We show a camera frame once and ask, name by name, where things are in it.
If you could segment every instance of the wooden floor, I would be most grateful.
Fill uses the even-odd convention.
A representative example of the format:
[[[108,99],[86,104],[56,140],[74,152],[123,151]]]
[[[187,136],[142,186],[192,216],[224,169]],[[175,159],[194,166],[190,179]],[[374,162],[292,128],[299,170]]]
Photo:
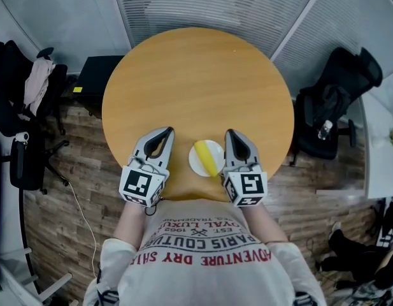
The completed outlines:
[[[47,129],[56,134],[47,142],[47,148],[64,137],[70,146],[52,157],[52,165],[72,183],[94,230],[97,239],[96,264],[103,241],[112,236],[124,202],[118,195],[121,168],[108,149],[101,120],[90,117],[77,104],[61,108],[66,136],[55,129],[49,119]],[[291,156],[269,181],[266,205],[286,231],[291,241],[302,251],[315,273],[315,256],[326,252],[327,236],[335,221],[342,221],[348,238],[372,244],[365,234],[374,221],[370,209],[374,203],[364,198],[318,197],[316,189],[342,185],[362,188],[364,184],[364,150],[362,132],[358,134],[359,147],[351,149],[348,138],[341,137],[336,160],[321,161],[300,156],[297,167],[288,166]],[[48,285],[70,272],[73,278],[60,294],[71,301],[83,300],[87,285],[93,279],[91,257],[94,244],[85,225],[70,187],[64,187],[46,171],[45,187],[48,194],[39,191],[24,193],[24,213],[27,243],[32,248],[32,264],[39,276],[38,284]],[[332,291],[336,273],[317,274],[326,295]]]

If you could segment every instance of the white t-shirt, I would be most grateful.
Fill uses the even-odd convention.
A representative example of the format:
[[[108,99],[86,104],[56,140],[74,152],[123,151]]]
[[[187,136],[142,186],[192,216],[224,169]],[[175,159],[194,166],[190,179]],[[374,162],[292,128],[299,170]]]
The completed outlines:
[[[326,305],[296,245],[264,245],[240,209],[209,200],[160,202],[138,251],[106,240],[98,281],[87,288],[84,305],[102,294],[112,304],[117,292],[119,305],[289,306],[296,292]]]

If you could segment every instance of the person's arm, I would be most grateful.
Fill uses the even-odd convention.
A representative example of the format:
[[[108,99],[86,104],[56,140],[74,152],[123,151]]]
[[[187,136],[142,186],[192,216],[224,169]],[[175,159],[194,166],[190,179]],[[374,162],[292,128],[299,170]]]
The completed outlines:
[[[391,251],[389,251],[386,256],[382,259],[382,261],[380,262],[378,268],[375,271],[375,274],[377,273],[377,271],[379,271],[380,269],[384,268],[385,266],[387,266],[389,264],[390,259],[393,256],[393,249]]]
[[[141,245],[145,224],[144,207],[126,203],[114,231],[114,238],[133,245],[137,250]]]
[[[262,243],[288,242],[288,238],[277,222],[273,220],[263,204],[241,208],[250,232]]]
[[[307,293],[318,306],[326,306],[324,294],[311,273],[298,247],[290,243],[284,231],[271,218],[263,204],[242,208],[250,232],[262,243],[283,266],[296,293]]]
[[[141,245],[145,216],[143,207],[129,202],[125,204],[114,238],[104,241],[100,256],[101,273],[88,286],[83,306],[95,305],[99,296],[118,298],[118,283]]]

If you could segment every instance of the white plate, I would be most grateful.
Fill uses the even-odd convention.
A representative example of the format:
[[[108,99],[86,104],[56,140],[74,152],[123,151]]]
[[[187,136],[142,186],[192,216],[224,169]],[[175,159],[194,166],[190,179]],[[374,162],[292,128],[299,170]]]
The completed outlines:
[[[210,153],[213,157],[213,160],[216,163],[216,168],[218,173],[220,173],[224,167],[225,159],[224,159],[224,151],[220,144],[214,142],[213,140],[204,140],[210,150]],[[209,173],[204,169],[204,166],[197,156],[195,151],[195,146],[192,146],[189,152],[189,164],[194,172],[196,172],[199,176],[202,177],[210,177]]]

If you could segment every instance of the table top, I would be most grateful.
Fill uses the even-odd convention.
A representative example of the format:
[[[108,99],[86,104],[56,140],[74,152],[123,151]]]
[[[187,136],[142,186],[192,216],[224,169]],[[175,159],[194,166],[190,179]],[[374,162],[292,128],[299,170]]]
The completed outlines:
[[[214,29],[175,29],[131,50],[115,68],[103,98],[103,129],[121,166],[138,139],[171,126],[175,142],[164,198],[228,201],[219,176],[200,177],[189,151],[198,140],[224,147],[232,128],[258,148],[268,178],[280,167],[294,131],[289,90],[253,45]]]
[[[361,96],[361,107],[366,135],[366,197],[392,197],[393,145],[388,140],[378,144],[374,140],[388,137],[393,115],[370,93]]]

